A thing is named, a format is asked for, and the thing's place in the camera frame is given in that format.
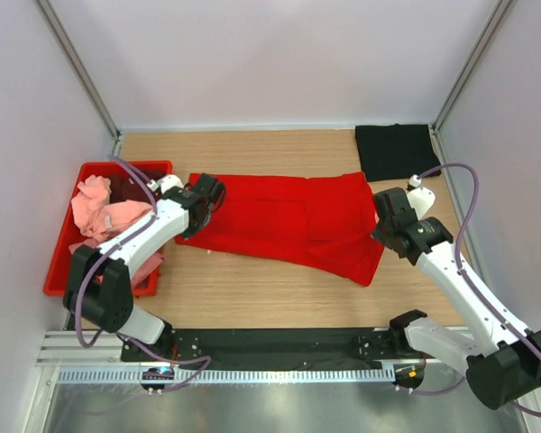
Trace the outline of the red t shirt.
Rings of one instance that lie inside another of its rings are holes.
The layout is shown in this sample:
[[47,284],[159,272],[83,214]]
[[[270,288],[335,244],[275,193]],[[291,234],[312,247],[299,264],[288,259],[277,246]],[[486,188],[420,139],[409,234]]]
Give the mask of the red t shirt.
[[363,287],[379,266],[382,244],[373,194],[363,172],[334,177],[220,174],[223,205],[206,228],[177,244],[294,263]]

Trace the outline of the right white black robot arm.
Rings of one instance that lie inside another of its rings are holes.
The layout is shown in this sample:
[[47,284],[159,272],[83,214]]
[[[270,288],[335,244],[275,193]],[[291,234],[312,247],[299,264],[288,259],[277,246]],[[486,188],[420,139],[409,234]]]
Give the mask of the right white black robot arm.
[[541,387],[541,330],[532,331],[508,310],[456,252],[445,226],[425,215],[434,202],[434,193],[424,187],[375,194],[378,222],[372,236],[434,282],[470,334],[411,310],[390,321],[388,345],[397,356],[422,352],[448,365],[484,406],[497,410]]

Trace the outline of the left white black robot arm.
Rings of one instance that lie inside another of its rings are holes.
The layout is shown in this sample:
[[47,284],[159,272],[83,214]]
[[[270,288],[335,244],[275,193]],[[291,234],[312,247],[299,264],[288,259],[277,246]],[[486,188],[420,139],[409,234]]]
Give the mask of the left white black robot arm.
[[150,181],[145,192],[151,211],[115,238],[97,247],[81,245],[70,262],[62,305],[78,321],[127,340],[130,349],[154,361],[173,358],[172,325],[134,303],[132,279],[163,245],[188,240],[204,229],[224,203],[226,186],[202,173],[183,184],[175,175]]

